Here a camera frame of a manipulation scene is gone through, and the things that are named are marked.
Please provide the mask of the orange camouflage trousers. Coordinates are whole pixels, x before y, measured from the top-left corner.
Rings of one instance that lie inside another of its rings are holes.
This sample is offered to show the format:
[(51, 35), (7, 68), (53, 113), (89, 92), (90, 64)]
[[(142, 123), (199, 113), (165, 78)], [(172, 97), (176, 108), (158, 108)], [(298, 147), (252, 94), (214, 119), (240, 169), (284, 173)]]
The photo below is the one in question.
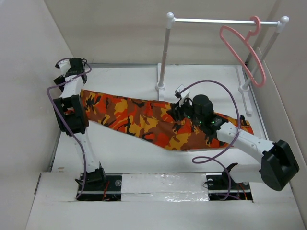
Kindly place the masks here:
[(81, 91), (89, 120), (112, 130), (148, 141), (166, 150), (225, 148), (229, 144), (210, 138), (188, 119), (175, 121), (167, 112), (170, 102)]

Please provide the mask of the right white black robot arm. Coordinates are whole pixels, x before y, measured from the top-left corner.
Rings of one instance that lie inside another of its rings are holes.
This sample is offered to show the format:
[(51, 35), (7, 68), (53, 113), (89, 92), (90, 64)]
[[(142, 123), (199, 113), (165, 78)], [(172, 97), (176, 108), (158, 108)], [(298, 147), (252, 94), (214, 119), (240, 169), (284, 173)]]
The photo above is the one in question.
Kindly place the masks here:
[(177, 92), (175, 96), (179, 101), (172, 105), (171, 111), (176, 120), (189, 119), (208, 138), (234, 146), (258, 162), (246, 167), (246, 177), (234, 163), (235, 170), (228, 168), (228, 173), (222, 176), (224, 187), (232, 189), (240, 182), (259, 182), (275, 191), (282, 191), (299, 172), (299, 165), (287, 142), (272, 142), (244, 131), (240, 122), (234, 125), (228, 118), (214, 113), (213, 104), (206, 95), (199, 94), (191, 99)]

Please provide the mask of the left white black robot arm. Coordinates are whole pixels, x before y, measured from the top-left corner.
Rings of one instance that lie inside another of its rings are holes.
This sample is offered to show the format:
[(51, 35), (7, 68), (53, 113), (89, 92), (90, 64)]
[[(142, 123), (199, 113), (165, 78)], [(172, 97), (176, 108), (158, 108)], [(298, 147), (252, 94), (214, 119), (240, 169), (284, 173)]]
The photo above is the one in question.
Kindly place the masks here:
[(76, 182), (80, 186), (93, 186), (102, 190), (107, 184), (107, 178), (101, 163), (96, 159), (89, 141), (87, 128), (89, 120), (81, 101), (81, 89), (87, 82), (85, 65), (87, 60), (78, 57), (64, 58), (55, 67), (61, 75), (54, 79), (60, 89), (59, 98), (53, 99), (55, 114), (59, 128), (74, 140), (84, 172)]

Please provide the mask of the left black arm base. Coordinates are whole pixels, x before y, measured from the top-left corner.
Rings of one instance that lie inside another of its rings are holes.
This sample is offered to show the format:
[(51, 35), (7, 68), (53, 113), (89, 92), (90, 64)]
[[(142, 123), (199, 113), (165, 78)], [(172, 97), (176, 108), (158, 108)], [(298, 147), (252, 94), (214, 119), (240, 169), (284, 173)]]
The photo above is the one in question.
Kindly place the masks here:
[(78, 201), (103, 201), (113, 202), (121, 201), (121, 187), (123, 174), (105, 173), (101, 167), (94, 172), (86, 173), (86, 183), (84, 188), (84, 173), (79, 179), (75, 179), (78, 184), (77, 200)]

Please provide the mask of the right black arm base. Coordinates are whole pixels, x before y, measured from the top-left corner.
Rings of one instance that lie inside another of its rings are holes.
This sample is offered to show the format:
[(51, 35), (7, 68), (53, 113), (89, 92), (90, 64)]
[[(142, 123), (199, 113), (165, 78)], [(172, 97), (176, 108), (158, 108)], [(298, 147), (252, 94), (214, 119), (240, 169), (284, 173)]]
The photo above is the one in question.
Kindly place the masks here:
[(253, 200), (250, 185), (236, 183), (232, 178), (229, 182), (226, 170), (207, 173), (202, 186), (208, 189), (210, 201)]

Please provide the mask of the pink plastic clothes hanger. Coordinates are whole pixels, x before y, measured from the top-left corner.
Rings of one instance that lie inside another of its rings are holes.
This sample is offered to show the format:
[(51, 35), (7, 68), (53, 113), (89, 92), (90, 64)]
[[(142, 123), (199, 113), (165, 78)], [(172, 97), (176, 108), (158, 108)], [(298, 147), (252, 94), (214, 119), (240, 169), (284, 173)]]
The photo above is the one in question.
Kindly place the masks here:
[[(243, 67), (243, 69), (247, 73), (251, 82), (256, 87), (260, 88), (260, 87), (264, 86), (264, 84), (266, 82), (266, 74), (264, 72), (264, 68), (262, 66), (262, 63), (261, 63), (259, 57), (257, 56), (255, 50), (253, 49), (253, 47), (249, 43), (249, 39), (253, 36), (258, 35), (258, 33), (260, 32), (260, 29), (261, 29), (261, 25), (260, 25), (259, 17), (252, 16), (252, 17), (250, 17), (250, 19), (251, 19), (252, 22), (254, 22), (256, 24), (256, 29), (254, 31), (249, 30), (246, 37), (243, 37), (242, 34), (240, 34), (237, 30), (235, 30), (232, 27), (229, 27), (227, 25), (223, 25), (220, 28), (219, 37), (223, 41), (223, 43), (227, 46), (227, 48), (230, 50), (232, 55), (236, 58), (236, 60), (241, 64), (241, 66)], [(224, 38), (224, 36), (223, 36), (224, 30), (227, 30), (227, 31), (231, 32), (233, 35), (235, 35), (243, 43), (243, 45), (249, 50), (250, 54), (254, 57), (256, 64), (257, 64), (257, 67), (259, 68), (260, 74), (261, 74), (261, 77), (262, 77), (261, 83), (258, 83), (256, 81), (254, 74), (247, 68), (247, 66), (245, 65), (245, 62), (243, 62), (241, 57), (237, 54), (237, 52), (233, 49), (233, 47), (229, 44), (229, 42)]]

